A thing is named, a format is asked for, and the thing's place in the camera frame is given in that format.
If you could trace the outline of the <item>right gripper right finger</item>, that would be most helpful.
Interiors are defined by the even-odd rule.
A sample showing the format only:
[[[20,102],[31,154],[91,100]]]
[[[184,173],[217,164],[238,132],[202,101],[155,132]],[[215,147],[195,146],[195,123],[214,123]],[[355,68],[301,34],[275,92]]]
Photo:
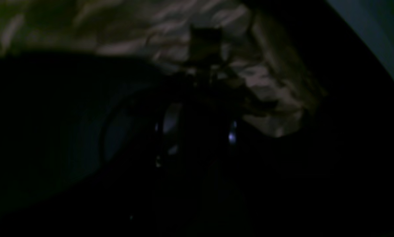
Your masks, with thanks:
[[[238,102],[220,99],[217,102],[217,119],[220,126],[220,144],[225,157],[237,156],[237,127],[243,115],[243,108]]]

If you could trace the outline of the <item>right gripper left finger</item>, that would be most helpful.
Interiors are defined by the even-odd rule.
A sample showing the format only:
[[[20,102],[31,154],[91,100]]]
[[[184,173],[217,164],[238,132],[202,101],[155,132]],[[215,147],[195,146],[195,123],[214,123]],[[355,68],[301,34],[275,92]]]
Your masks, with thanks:
[[[156,168],[174,162],[179,155],[179,128],[183,103],[170,103],[161,114],[155,125],[159,136],[158,153],[155,159]]]

